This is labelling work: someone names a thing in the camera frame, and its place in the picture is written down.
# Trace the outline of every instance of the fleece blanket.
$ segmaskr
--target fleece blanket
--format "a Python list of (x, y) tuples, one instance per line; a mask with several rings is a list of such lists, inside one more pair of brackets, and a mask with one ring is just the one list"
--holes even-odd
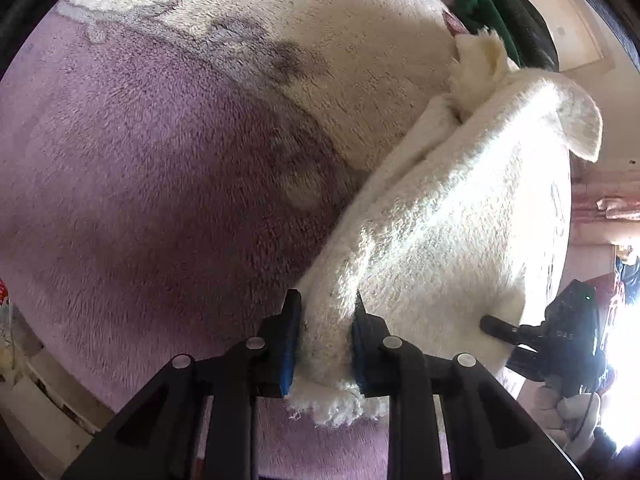
[[(0, 276), (120, 409), (279, 311), (447, 90), (441, 0), (60, 0), (0, 82)], [(260, 403), (262, 475), (385, 478), (386, 429)]]
[(456, 44), (451, 92), (430, 101), (298, 285), (289, 403), (319, 424), (388, 409), (351, 375), (357, 290), (391, 333), (440, 357), (469, 352), (498, 377), (511, 349), (479, 329), (481, 317), (537, 324), (558, 290), (570, 203), (559, 171), (567, 148), (597, 160), (600, 113), (564, 76), (517, 70), (495, 33)]

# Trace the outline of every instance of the white fleece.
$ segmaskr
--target white fleece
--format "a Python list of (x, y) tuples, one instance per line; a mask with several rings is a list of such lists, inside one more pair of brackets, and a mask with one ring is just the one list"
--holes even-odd
[(391, 333), (437, 356), (470, 352), (497, 375), (510, 348), (483, 334), (480, 318), (539, 322), (558, 289), (566, 149), (597, 159), (600, 113), (564, 76), (517, 70), (495, 35), (456, 44), (450, 94), (430, 101), (297, 285), (304, 323), (287, 402), (317, 424), (388, 409), (351, 375), (356, 289)]

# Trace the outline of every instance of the red fabric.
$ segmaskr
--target red fabric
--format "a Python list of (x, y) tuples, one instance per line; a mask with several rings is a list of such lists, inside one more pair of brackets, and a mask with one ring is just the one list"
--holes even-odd
[(0, 304), (2, 304), (4, 298), (6, 298), (8, 295), (9, 291), (6, 290), (6, 286), (4, 286), (4, 283), (2, 282), (2, 280), (0, 280)]
[(602, 343), (607, 349), (609, 333), (613, 329), (616, 314), (625, 308), (625, 284), (620, 281), (616, 272), (603, 274), (587, 280), (596, 288), (596, 301), (600, 310), (600, 325), (602, 327)]

